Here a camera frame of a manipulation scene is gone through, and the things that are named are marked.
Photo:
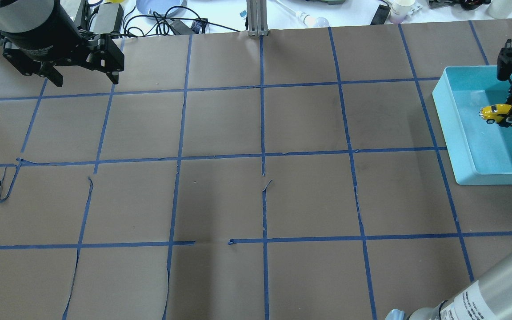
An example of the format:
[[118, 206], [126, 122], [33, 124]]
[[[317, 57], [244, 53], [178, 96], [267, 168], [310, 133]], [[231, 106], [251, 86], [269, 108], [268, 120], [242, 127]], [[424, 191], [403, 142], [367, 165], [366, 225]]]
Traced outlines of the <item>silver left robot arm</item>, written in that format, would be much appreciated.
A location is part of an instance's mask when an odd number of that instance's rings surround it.
[[58, 0], [0, 0], [3, 56], [22, 75], [63, 86], [59, 66], [79, 66], [119, 83], [124, 54], [112, 34], [81, 30]]

